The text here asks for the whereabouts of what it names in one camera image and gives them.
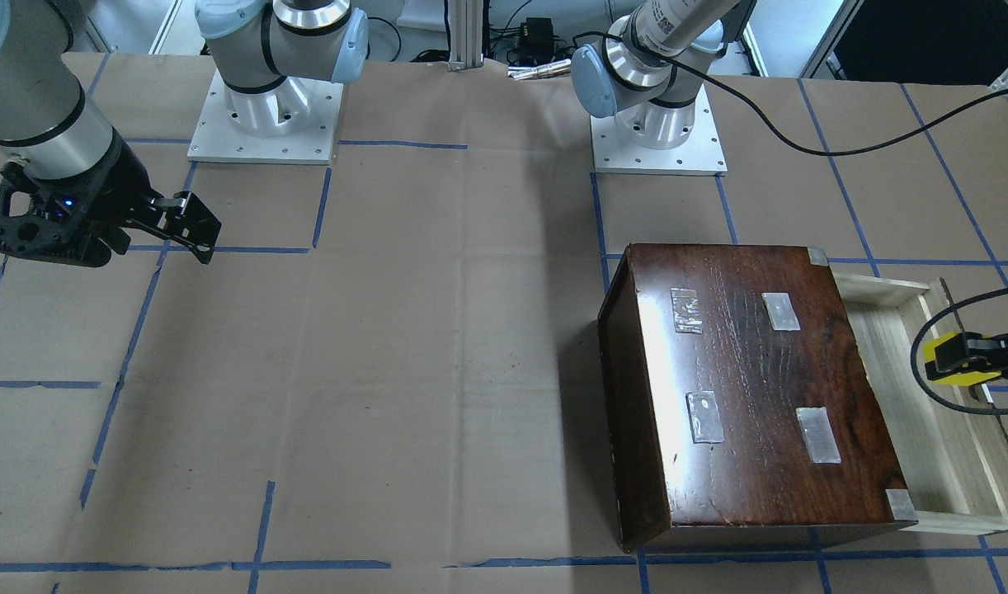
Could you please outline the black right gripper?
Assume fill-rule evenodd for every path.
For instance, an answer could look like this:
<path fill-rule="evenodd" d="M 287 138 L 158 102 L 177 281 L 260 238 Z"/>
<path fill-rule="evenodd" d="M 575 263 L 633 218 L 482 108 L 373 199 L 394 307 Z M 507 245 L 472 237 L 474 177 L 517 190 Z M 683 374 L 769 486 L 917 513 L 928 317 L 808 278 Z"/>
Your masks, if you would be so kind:
<path fill-rule="evenodd" d="M 181 245 L 199 263 L 213 258 L 216 215 L 195 192 L 163 198 L 118 132 L 104 157 L 75 176 L 34 177 L 16 159 L 0 174 L 0 252 L 9 257 L 104 266 L 130 248 L 128 227 Z"/>

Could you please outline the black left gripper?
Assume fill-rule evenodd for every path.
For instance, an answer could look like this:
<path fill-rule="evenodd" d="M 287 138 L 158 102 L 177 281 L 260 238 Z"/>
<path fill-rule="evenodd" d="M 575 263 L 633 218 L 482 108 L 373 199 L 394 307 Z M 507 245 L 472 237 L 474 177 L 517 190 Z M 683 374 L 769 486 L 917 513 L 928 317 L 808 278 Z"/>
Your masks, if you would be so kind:
<path fill-rule="evenodd" d="M 999 367 L 1002 379 L 1008 380 L 1008 333 L 953 333 L 938 341 L 933 354 L 938 372 L 989 372 Z"/>

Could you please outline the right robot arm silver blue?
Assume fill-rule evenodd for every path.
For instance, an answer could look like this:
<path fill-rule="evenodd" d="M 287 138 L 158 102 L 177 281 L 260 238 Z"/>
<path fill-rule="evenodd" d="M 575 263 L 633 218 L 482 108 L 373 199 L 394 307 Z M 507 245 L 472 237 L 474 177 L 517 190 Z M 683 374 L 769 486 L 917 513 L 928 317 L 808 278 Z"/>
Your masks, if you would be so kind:
<path fill-rule="evenodd" d="M 310 82 L 356 82 L 368 16 L 350 1 L 0 1 L 0 253 L 99 267 L 137 229 L 210 262 L 216 215 L 154 190 L 64 60 L 202 45 L 224 83 L 222 127 L 264 140 L 312 127 Z"/>

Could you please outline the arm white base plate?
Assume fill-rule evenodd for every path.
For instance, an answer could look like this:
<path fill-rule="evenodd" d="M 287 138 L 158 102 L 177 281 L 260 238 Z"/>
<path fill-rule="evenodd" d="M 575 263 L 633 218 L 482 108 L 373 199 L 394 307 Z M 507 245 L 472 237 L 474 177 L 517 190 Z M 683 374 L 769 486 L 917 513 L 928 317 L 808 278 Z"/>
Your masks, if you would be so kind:
<path fill-rule="evenodd" d="M 671 109 L 646 102 L 591 118 L 595 172 L 716 176 L 728 171 L 707 91 Z"/>
<path fill-rule="evenodd" d="M 343 91 L 341 83 L 287 78 L 269 92 L 245 94 L 214 73 L 187 157 L 220 164 L 330 165 Z"/>

